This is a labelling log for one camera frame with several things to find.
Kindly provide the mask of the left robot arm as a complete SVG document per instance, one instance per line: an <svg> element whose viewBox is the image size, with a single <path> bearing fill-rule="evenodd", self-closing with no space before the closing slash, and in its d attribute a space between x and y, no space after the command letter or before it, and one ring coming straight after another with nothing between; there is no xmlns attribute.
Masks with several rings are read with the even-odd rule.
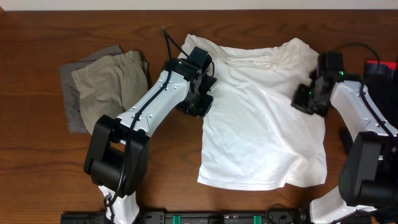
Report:
<svg viewBox="0 0 398 224"><path fill-rule="evenodd" d="M209 91L217 79L210 53L194 47L187 58L171 58L156 84L130 109L116 118L97 120L84 171L104 196L105 223L135 223L136 203L149 160L150 138L174 109L204 117L211 108Z"/></svg>

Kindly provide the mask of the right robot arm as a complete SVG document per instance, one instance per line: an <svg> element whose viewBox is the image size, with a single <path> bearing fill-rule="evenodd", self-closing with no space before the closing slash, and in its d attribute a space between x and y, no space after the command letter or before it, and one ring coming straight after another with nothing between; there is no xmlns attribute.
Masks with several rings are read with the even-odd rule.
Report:
<svg viewBox="0 0 398 224"><path fill-rule="evenodd" d="M352 142L338 186L312 200L305 223L397 223L397 129L373 102L365 81L344 70L340 52L320 54L310 85L297 87L292 107L326 116L334 107Z"/></svg>

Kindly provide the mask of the white t-shirt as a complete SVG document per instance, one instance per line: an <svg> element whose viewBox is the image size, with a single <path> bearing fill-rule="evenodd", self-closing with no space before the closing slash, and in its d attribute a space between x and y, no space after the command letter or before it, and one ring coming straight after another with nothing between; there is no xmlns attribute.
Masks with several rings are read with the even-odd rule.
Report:
<svg viewBox="0 0 398 224"><path fill-rule="evenodd" d="M278 47L236 49L187 35L186 52L208 51L217 82L203 120L200 184L228 190L311 187L327 176L325 121L291 106L318 54L298 38Z"/></svg>

